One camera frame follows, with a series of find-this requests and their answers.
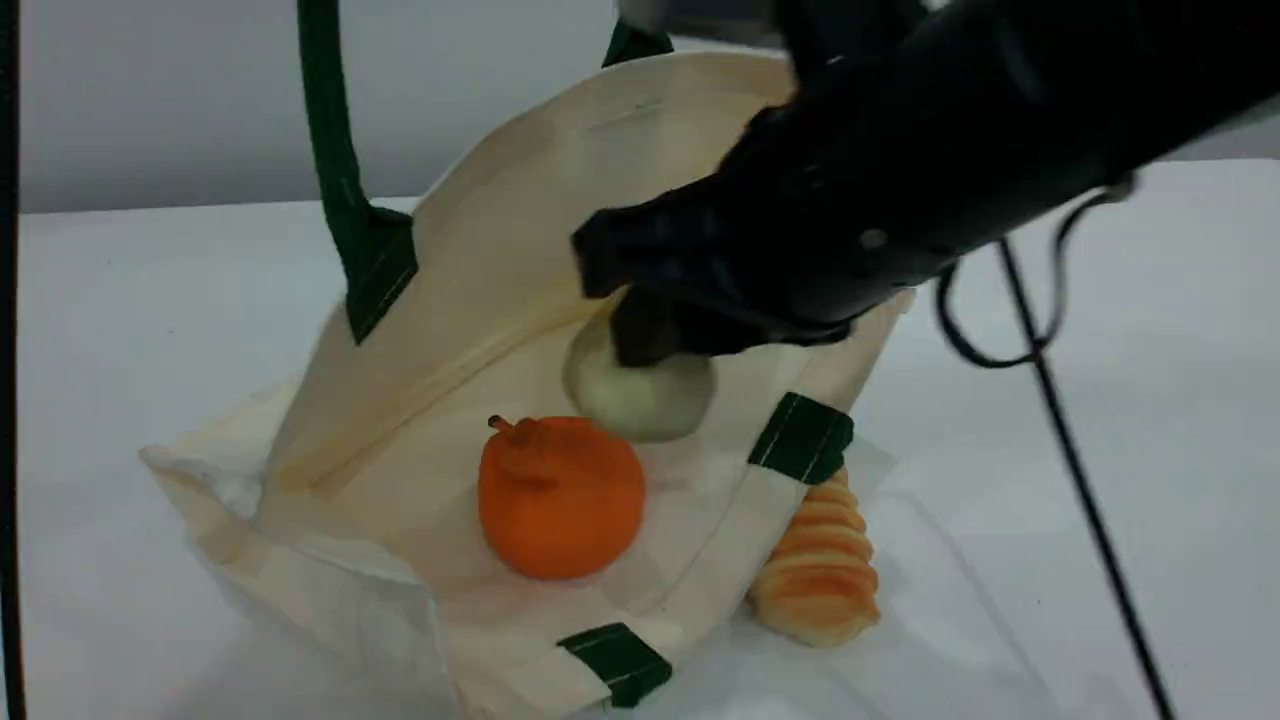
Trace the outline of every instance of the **orange stem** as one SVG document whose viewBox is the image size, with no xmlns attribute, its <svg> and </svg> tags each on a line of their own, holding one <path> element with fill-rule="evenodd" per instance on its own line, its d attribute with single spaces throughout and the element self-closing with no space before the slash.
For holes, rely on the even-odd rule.
<svg viewBox="0 0 1280 720">
<path fill-rule="evenodd" d="M 502 418 L 502 415 L 493 415 L 489 418 L 489 427 L 498 430 L 499 433 L 515 432 L 516 425 L 512 425 Z"/>
</svg>

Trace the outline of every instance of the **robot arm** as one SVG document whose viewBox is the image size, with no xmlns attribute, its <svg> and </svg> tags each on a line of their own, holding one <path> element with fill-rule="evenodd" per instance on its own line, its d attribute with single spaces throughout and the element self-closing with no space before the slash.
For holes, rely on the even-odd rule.
<svg viewBox="0 0 1280 720">
<path fill-rule="evenodd" d="M 1256 0 L 623 0 L 653 29 L 768 45 L 799 90 L 719 169 L 573 236 L 631 286 L 620 361 L 833 342 L 900 287 L 1245 113 L 1275 111 Z"/>
</svg>

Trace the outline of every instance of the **toy bread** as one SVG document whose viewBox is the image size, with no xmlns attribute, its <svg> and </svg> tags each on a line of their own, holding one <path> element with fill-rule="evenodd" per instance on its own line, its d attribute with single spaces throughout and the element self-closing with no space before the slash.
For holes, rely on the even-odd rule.
<svg viewBox="0 0 1280 720">
<path fill-rule="evenodd" d="M 867 521 L 841 468 L 809 491 L 749 592 L 756 619 L 812 647 L 844 644 L 879 620 Z"/>
</svg>

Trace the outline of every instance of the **black cable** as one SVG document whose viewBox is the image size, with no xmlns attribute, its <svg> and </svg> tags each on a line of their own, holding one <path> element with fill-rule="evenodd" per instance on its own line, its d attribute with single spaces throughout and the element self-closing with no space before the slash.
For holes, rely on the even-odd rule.
<svg viewBox="0 0 1280 720">
<path fill-rule="evenodd" d="M 1115 597 L 1116 605 L 1120 609 L 1120 616 L 1124 621 L 1125 632 L 1129 635 L 1129 642 L 1133 646 L 1134 655 L 1138 659 L 1138 665 L 1142 670 L 1143 680 L 1147 684 L 1147 691 L 1151 694 L 1152 703 L 1156 706 L 1156 712 L 1160 719 L 1174 720 L 1175 714 L 1172 701 L 1170 700 L 1169 691 L 1160 675 L 1160 669 L 1156 666 L 1155 653 L 1151 651 L 1151 643 L 1147 641 L 1142 621 L 1138 618 L 1138 609 L 1133 602 L 1128 582 L 1125 580 L 1124 571 L 1120 568 L 1120 560 L 1116 556 L 1111 542 L 1111 534 L 1102 519 L 1102 512 L 1098 510 L 1092 483 L 1085 473 L 1084 461 L 1082 460 L 1076 447 L 1070 423 L 1068 423 L 1066 411 L 1062 407 L 1062 401 L 1057 391 L 1057 383 L 1053 379 L 1053 372 L 1050 368 L 1048 359 L 1044 356 L 1044 350 L 1052 343 L 1057 332 L 1061 329 L 1062 318 L 1066 311 L 1066 273 L 1062 266 L 1065 264 L 1064 250 L 1066 247 L 1066 238 L 1070 236 L 1071 229 L 1079 219 L 1091 208 L 1096 208 L 1097 205 L 1102 205 L 1105 202 L 1116 202 L 1123 200 L 1124 197 L 1128 197 L 1132 191 L 1132 179 L 1128 179 L 1125 183 L 1114 188 L 1108 188 L 1107 191 L 1103 191 L 1083 202 L 1059 225 L 1053 242 L 1053 292 L 1056 302 L 1053 306 L 1053 319 L 1050 322 L 1050 327 L 1044 333 L 1038 333 L 1036 315 L 1030 307 L 1030 300 L 1027 296 L 1021 270 L 1018 265 L 1018 258 L 1014 254 L 1012 246 L 1010 245 L 1007 237 L 1000 238 L 997 245 L 1000 250 L 1000 259 L 1005 270 L 1005 278 L 1009 282 L 1010 295 L 1018 306 L 1018 318 L 1029 348 L 1025 355 L 1012 360 L 996 360 L 979 351 L 964 337 L 951 318 L 950 302 L 947 301 L 947 296 L 951 291 L 951 283 L 954 281 L 955 266 L 952 266 L 952 269 L 943 275 L 943 282 L 938 284 L 934 307 L 938 313 L 938 320 L 943 327 L 943 334 L 956 352 L 960 354 L 960 356 L 966 361 L 980 368 L 1011 368 L 1024 363 L 1030 363 L 1034 368 L 1036 380 L 1039 386 L 1041 396 L 1048 413 L 1050 421 L 1053 425 L 1053 434 L 1057 439 L 1059 448 L 1062 454 L 1064 461 L 1066 462 L 1068 473 L 1070 474 L 1071 483 L 1075 488 L 1075 497 L 1084 512 L 1093 544 L 1097 548 L 1098 555 L 1102 557 L 1102 566 L 1106 570 L 1111 594 Z"/>
<path fill-rule="evenodd" d="M 1053 341 L 1057 340 L 1059 331 L 1062 329 L 1062 320 L 1066 318 L 1066 243 L 1071 237 L 1071 231 L 1075 229 L 1075 225 L 1089 210 L 1097 208 L 1098 205 L 1107 205 L 1126 200 L 1130 195 L 1133 195 L 1135 186 L 1135 177 L 1133 174 L 1125 176 L 1115 184 L 1079 204 L 1074 210 L 1068 213 L 1066 218 L 1064 218 L 1061 223 L 1059 223 L 1057 231 L 1053 233 L 1051 259 L 1053 272 L 1053 311 L 1050 315 L 1048 328 L 1046 328 L 1043 333 L 1038 333 L 1037 331 L 1038 334 L 1033 334 L 1028 340 L 1029 348 L 1025 355 L 1000 360 L 978 350 L 969 342 L 964 331 L 961 331 L 960 325 L 956 324 L 951 313 L 951 286 L 955 283 L 955 275 L 960 268 L 960 263 L 956 263 L 943 270 L 938 277 L 938 288 L 933 296 L 933 302 L 934 313 L 938 316 L 938 324 L 942 327 L 942 334 L 947 338 L 951 347 L 973 365 L 998 370 L 1030 363 L 1033 360 L 1032 356 L 1036 352 L 1052 345 Z"/>
</svg>

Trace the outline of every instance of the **beige fabric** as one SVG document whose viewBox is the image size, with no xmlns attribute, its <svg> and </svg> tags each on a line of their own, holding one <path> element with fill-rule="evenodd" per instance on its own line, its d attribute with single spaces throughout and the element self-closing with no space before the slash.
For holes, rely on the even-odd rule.
<svg viewBox="0 0 1280 720">
<path fill-rule="evenodd" d="M 571 414 L 561 361 L 593 304 L 577 295 L 570 232 L 595 208 L 709 172 L 786 92 L 781 60 L 664 56 L 602 72 L 486 137 L 420 205 L 422 269 L 365 345 L 335 311 L 301 382 L 143 451 L 204 552 L 397 693 L 456 689 L 475 717 L 559 717 L 607 698 L 556 646 L 607 623 L 678 667 L 804 497 L 746 465 L 773 407 L 796 391 L 847 409 L 909 292 L 844 343 L 717 360 L 701 429 L 637 447 L 645 521 L 595 577 L 508 571 L 479 529 L 476 466 L 490 415 Z"/>
</svg>

